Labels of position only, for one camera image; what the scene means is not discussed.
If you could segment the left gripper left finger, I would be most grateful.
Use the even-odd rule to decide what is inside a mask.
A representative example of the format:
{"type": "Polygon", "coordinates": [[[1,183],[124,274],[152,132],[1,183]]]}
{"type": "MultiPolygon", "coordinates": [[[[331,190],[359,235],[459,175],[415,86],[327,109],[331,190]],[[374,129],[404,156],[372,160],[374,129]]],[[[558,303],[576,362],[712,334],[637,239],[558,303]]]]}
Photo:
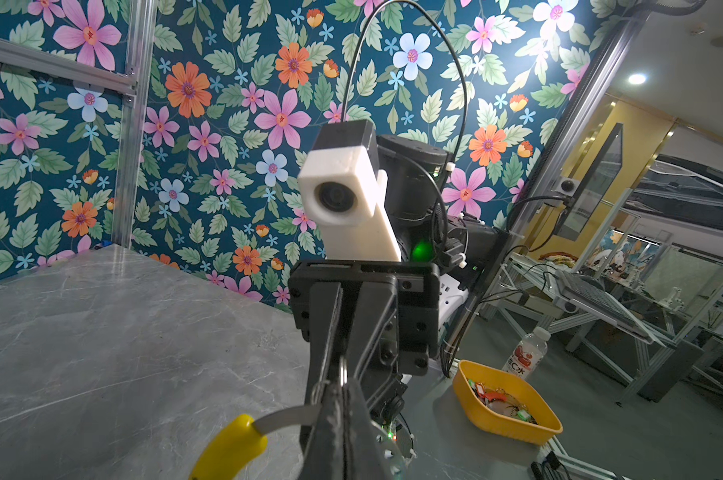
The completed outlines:
{"type": "Polygon", "coordinates": [[[343,388],[325,388],[317,420],[303,452],[299,480],[343,479],[345,474],[345,411],[343,388]]]}

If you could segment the yellow capped key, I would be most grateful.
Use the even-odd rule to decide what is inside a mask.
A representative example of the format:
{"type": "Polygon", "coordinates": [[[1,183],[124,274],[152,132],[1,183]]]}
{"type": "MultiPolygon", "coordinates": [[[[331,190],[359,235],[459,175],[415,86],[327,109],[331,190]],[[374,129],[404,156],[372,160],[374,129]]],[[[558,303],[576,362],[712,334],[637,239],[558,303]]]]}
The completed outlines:
{"type": "Polygon", "coordinates": [[[265,452],[268,441],[246,414],[238,416],[205,447],[193,466],[190,480],[231,480],[265,452]]]}

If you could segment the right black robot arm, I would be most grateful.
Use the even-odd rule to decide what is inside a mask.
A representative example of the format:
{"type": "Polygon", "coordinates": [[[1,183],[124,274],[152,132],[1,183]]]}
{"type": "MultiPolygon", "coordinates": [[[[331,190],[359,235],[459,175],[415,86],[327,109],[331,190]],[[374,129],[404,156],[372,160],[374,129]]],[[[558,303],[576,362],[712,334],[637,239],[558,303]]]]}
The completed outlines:
{"type": "Polygon", "coordinates": [[[361,408],[387,424],[403,407],[405,376],[439,355],[439,332],[499,252],[503,234],[453,213],[441,148],[379,135],[367,120],[321,128],[297,181],[325,256],[295,264],[287,283],[296,328],[310,346],[305,399],[335,376],[360,387],[361,408]]]}

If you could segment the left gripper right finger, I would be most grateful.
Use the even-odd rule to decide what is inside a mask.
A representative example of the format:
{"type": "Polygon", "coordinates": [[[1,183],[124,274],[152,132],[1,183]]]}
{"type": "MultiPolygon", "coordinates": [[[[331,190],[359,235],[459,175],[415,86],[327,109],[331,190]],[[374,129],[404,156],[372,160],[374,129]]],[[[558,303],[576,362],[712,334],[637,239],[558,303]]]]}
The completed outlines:
{"type": "Polygon", "coordinates": [[[350,378],[344,386],[344,478],[391,479],[389,464],[375,441],[377,432],[359,382],[350,378]]]}

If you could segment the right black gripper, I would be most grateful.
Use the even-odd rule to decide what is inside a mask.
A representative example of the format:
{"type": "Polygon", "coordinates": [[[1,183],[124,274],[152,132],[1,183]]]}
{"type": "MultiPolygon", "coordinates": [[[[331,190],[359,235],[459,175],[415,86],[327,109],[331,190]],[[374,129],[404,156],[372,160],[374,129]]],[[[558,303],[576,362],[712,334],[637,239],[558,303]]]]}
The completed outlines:
{"type": "Polygon", "coordinates": [[[310,345],[306,404],[341,412],[337,347],[367,408],[397,372],[423,376],[437,354],[439,268],[433,263],[298,262],[288,280],[295,327],[310,345]]]}

